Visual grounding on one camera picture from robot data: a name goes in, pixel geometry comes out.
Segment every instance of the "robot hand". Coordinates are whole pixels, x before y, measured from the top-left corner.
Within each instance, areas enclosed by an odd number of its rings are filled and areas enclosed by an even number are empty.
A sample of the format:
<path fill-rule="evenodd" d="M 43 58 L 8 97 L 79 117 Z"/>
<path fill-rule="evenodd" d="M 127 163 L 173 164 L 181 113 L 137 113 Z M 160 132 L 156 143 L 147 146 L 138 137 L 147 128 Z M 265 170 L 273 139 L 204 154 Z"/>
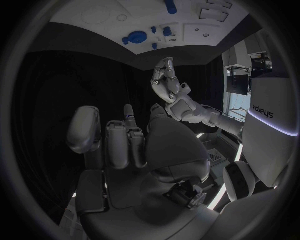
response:
<path fill-rule="evenodd" d="M 220 115 L 213 108 L 206 109 L 190 98 L 192 90 L 186 83 L 180 85 L 172 57 L 164 58 L 156 65 L 151 85 L 155 93 L 166 102 L 165 110 L 173 119 L 192 124 L 204 123 L 212 128 L 217 126 L 242 140 L 242 122 Z"/>

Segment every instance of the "light fixture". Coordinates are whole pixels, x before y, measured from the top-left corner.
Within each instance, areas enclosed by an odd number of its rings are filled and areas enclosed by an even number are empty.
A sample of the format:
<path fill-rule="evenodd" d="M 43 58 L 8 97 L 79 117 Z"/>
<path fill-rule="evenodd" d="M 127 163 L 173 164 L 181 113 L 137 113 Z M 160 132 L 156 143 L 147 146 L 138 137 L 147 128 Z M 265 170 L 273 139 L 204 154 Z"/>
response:
<path fill-rule="evenodd" d="M 235 162 L 238 162 L 240 160 L 241 155 L 242 155 L 242 150 L 243 150 L 243 145 L 240 144 L 238 147 L 237 153 L 236 153 L 235 160 L 234 160 Z M 215 198 L 212 200 L 211 204 L 209 204 L 209 206 L 207 208 L 210 210 L 214 210 L 215 207 L 218 205 L 218 203 L 221 201 L 225 192 L 226 192 L 226 186 L 225 186 L 225 184 L 223 184 L 220 191 L 217 193 L 217 195 L 215 196 Z"/>
<path fill-rule="evenodd" d="M 268 123 L 268 122 L 262 120 L 262 119 L 259 118 L 258 116 L 255 116 L 252 112 L 250 112 L 250 110 L 248 111 L 248 113 L 249 113 L 252 117 L 256 118 L 257 120 L 261 121 L 262 123 L 268 125 L 269 127 L 273 128 L 273 129 L 275 129 L 275 130 L 277 130 L 277 131 L 279 131 L 279 132 L 281 132 L 281 133 L 283 133 L 283 134 L 286 134 L 286 135 L 289 135 L 289 136 L 292 136 L 292 137 L 297 137 L 297 136 L 298 136 L 298 133 L 287 132 L 287 131 L 284 131 L 284 130 L 278 128 L 278 127 L 273 126 L 272 124 L 270 124 L 270 123 Z"/>

